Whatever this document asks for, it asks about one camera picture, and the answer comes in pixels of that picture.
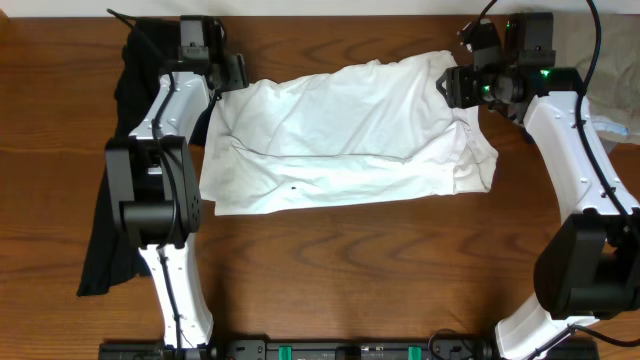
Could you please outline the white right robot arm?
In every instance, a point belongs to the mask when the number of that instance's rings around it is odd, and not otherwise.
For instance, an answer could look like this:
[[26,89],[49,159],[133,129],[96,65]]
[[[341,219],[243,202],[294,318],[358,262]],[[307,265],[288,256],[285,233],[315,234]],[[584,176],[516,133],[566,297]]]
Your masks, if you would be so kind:
[[447,69],[451,108],[516,109],[552,181],[562,225],[534,268],[534,293],[495,327],[494,355],[541,359],[576,330],[639,307],[639,202],[592,127],[573,68]]

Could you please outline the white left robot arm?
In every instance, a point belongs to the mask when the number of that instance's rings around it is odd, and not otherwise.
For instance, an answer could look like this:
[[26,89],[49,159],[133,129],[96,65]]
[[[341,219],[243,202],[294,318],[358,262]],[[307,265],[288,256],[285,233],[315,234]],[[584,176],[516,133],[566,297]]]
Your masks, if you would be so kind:
[[212,359],[214,318],[195,256],[202,198],[189,142],[201,114],[225,92],[248,85],[242,55],[178,60],[164,68],[141,122],[105,147],[116,229],[151,273],[164,323],[157,349],[108,345],[103,358]]

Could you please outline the white t-shirt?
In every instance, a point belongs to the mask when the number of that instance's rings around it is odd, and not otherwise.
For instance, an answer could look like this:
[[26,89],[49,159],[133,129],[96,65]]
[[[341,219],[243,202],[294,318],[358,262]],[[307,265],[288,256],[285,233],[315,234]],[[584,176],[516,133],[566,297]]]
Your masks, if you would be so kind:
[[227,93],[207,131],[200,192],[224,215],[485,193],[498,158],[478,112],[436,82],[447,51]]

